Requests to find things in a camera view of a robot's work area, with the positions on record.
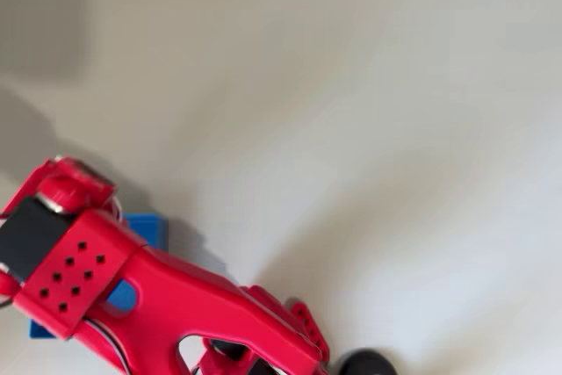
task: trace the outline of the blue plastic piece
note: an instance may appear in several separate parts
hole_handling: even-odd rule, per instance
[[[146,239],[150,246],[166,250],[168,248],[168,224],[165,219],[150,213],[126,213],[125,218],[129,227]],[[107,300],[119,309],[133,308],[136,302],[136,292],[126,281],[115,287]],[[35,321],[29,321],[30,338],[54,338],[45,328]]]

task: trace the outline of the white floor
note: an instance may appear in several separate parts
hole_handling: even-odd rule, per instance
[[[562,372],[561,0],[0,11],[2,201],[80,155],[171,218],[173,253],[306,299],[334,358]],[[0,313],[0,374],[76,373],[115,372]]]

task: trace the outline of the black wheel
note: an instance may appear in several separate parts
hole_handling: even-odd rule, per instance
[[[374,350],[361,350],[348,357],[339,375],[398,375],[385,357]]]

